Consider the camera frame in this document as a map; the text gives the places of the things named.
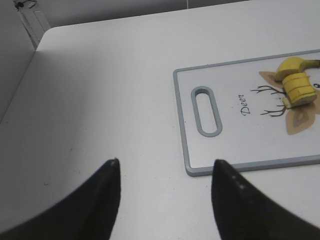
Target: white wall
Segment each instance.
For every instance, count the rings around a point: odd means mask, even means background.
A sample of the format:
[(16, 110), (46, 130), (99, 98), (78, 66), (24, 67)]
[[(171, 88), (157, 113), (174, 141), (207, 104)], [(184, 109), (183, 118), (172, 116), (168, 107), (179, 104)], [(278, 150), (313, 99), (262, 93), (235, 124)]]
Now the white wall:
[(2, 0), (0, 3), (0, 122), (34, 51), (13, 2)]
[(187, 8), (187, 0), (38, 0), (52, 27)]

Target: deer text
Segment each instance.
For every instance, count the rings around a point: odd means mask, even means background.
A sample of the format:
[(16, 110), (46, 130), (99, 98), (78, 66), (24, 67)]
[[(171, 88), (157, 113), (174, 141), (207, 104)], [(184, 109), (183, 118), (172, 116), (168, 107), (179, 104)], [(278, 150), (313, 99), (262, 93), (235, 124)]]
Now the deer text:
[(240, 112), (243, 116), (246, 116), (246, 115), (250, 114), (250, 110), (249, 110), (248, 104), (246, 103), (246, 99), (244, 97), (245, 96), (242, 94), (238, 95), (238, 98), (239, 98), (241, 105), (242, 105)]

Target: yellow toy banana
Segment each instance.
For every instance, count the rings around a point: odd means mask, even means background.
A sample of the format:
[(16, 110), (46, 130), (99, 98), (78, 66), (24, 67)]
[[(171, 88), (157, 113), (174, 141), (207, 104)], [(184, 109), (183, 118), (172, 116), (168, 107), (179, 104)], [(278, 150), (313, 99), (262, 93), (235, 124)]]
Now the yellow toy banana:
[(303, 73), (310, 68), (320, 68), (320, 60), (305, 60), (298, 56), (291, 56), (284, 60), (275, 73), (275, 81), (282, 82), (291, 74)]

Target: white cutting board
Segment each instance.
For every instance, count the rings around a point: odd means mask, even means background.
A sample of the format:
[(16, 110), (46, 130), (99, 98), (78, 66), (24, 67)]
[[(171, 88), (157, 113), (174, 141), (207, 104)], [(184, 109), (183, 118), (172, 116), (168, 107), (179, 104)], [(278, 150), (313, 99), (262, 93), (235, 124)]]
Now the white cutting board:
[[(320, 115), (315, 115), (314, 123), (307, 129), (288, 134), (286, 115), (289, 109), (281, 116), (270, 116), (279, 115), (281, 111), (261, 115), (266, 113), (265, 110), (281, 110), (284, 95), (272, 94), (274, 90), (259, 93), (251, 91), (257, 90), (259, 86), (271, 86), (259, 72), (275, 72), (284, 59), (299, 54), (301, 53), (190, 67), (174, 72), (184, 161), (190, 175), (209, 174), (215, 159), (227, 160), (240, 171), (320, 162)], [(320, 59), (320, 52), (309, 51), (300, 57)], [(308, 69), (306, 72), (310, 75), (311, 85), (316, 84), (318, 87), (320, 70)], [(215, 97), (222, 131), (214, 137), (204, 136), (197, 130), (191, 92), (199, 86), (210, 88)], [(203, 130), (214, 132), (217, 126), (213, 120), (209, 98), (202, 93), (196, 99)]]

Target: cutting board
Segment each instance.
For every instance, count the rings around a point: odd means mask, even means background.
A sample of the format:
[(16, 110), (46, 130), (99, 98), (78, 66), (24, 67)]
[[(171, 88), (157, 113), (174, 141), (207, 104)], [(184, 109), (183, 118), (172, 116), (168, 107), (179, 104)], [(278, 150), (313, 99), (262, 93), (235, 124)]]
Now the cutting board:
[[(320, 95), (313, 104), (286, 109), (282, 86), (270, 82), (289, 56), (320, 59), (320, 49), (173, 72), (190, 176), (212, 174), (215, 159), (240, 172), (320, 163)], [(319, 94), (320, 69), (306, 73)]]

